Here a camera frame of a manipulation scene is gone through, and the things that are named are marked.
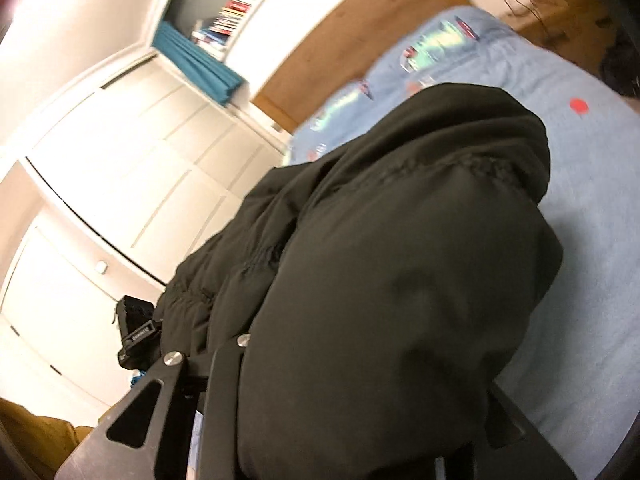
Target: wooden board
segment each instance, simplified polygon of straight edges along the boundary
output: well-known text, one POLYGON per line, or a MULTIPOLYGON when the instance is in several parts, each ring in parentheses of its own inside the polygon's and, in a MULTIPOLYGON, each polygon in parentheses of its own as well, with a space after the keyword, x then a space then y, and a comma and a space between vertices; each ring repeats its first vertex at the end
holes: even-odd
POLYGON ((546 41, 546 31, 540 22, 528 13, 523 17, 504 16, 502 19, 531 43, 552 50, 598 77, 599 66, 607 47, 615 41, 615 22, 604 20, 609 10, 601 0, 563 0, 562 6, 538 4, 536 9, 549 32, 558 37, 553 43, 546 41))
POLYGON ((468 0, 344 0, 309 33, 253 103, 292 131, 421 23, 468 0))

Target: bookshelf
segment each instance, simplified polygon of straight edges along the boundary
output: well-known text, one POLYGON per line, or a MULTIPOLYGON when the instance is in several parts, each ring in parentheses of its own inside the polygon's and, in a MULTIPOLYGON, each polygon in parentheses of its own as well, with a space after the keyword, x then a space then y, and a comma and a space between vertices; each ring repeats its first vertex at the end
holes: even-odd
POLYGON ((226 52, 263 0, 227 0, 212 20, 201 20, 191 33, 191 40, 209 55, 224 61, 226 52))

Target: wooden headboard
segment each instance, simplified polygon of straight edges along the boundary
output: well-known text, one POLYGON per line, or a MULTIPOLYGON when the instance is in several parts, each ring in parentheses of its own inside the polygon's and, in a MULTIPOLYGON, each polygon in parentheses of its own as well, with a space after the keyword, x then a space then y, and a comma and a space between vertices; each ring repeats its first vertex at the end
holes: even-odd
POLYGON ((468 0, 343 0, 280 65, 254 105, 293 132, 403 36, 468 0))

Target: light blue bedsheet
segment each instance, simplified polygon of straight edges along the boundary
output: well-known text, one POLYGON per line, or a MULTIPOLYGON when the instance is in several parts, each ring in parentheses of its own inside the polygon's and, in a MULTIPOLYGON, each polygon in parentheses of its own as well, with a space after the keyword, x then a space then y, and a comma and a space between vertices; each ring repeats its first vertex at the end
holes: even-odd
POLYGON ((498 383, 579 480, 593 480, 640 411, 640 116, 493 16, 457 7, 401 40, 366 84, 341 90, 328 101, 333 108, 303 124, 290 163, 315 160, 366 133, 418 88, 443 82, 503 88, 545 123, 552 177, 540 207, 564 263, 498 383), (458 20, 476 38, 432 51, 435 62, 424 70, 401 66, 407 47, 450 24, 463 27, 458 20))

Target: black bag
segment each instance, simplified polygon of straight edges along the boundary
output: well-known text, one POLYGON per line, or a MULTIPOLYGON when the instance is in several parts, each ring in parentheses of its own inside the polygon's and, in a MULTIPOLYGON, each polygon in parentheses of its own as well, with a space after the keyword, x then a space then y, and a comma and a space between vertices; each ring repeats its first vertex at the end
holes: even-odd
POLYGON ((600 77, 620 95, 640 97, 640 53, 622 28, 600 63, 600 77))

